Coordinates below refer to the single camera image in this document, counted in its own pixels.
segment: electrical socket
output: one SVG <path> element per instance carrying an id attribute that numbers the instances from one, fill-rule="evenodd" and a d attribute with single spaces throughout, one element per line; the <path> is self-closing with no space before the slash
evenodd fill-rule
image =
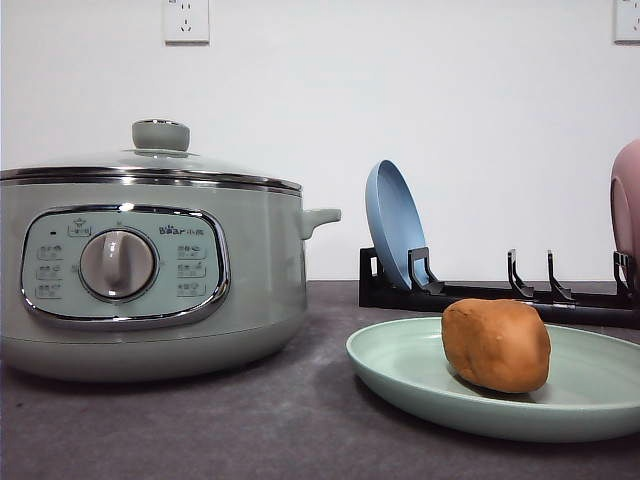
<path id="1" fill-rule="evenodd" d="M 209 44 L 209 0 L 163 1 L 165 44 Z"/>
<path id="2" fill-rule="evenodd" d="M 640 0 L 615 0 L 615 43 L 640 45 Z"/>

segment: gray countertop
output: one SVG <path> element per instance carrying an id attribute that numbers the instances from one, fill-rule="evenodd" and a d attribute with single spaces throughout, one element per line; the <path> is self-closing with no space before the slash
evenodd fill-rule
<path id="1" fill-rule="evenodd" d="M 2 478 L 640 478 L 640 434 L 531 444 L 466 434 L 387 404 L 345 341 L 424 313 L 357 306 L 357 282 L 310 282 L 280 353 L 181 380 L 75 384 L 2 369 Z M 589 330 L 640 343 L 640 331 Z"/>

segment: dough ball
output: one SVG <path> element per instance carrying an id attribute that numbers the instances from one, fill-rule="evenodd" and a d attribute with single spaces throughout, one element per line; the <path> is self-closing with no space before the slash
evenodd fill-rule
<path id="1" fill-rule="evenodd" d="M 516 300 L 468 298 L 442 314 L 447 360 L 465 380 L 501 392 L 540 388 L 551 341 L 535 308 Z"/>

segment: dish rack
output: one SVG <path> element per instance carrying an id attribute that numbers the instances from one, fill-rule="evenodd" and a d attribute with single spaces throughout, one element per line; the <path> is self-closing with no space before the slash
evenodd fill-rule
<path id="1" fill-rule="evenodd" d="M 636 262 L 633 257 L 624 253 L 613 253 L 615 293 L 582 293 L 563 286 L 554 276 L 553 253 L 550 250 L 547 252 L 549 280 L 544 283 L 543 288 L 529 285 L 518 276 L 515 250 L 507 252 L 508 286 L 487 285 L 489 282 L 471 285 L 438 280 L 429 265 L 428 247 L 409 250 L 407 255 L 410 291 L 399 289 L 387 280 L 375 248 L 360 250 L 361 307 L 442 312 L 447 306 L 463 298 L 506 298 L 521 300 L 535 307 L 545 322 L 640 329 L 640 292 L 635 287 Z M 425 285 L 420 284 L 415 274 L 415 265 L 420 261 L 424 262 L 429 279 Z"/>

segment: pot base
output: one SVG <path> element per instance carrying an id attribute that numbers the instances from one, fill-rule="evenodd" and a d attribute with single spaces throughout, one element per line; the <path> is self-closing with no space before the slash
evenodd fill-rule
<path id="1" fill-rule="evenodd" d="M 81 382 L 138 382 L 237 367 L 281 350 L 304 314 L 221 335 L 123 343 L 59 343 L 2 338 L 7 365 L 35 375 Z"/>

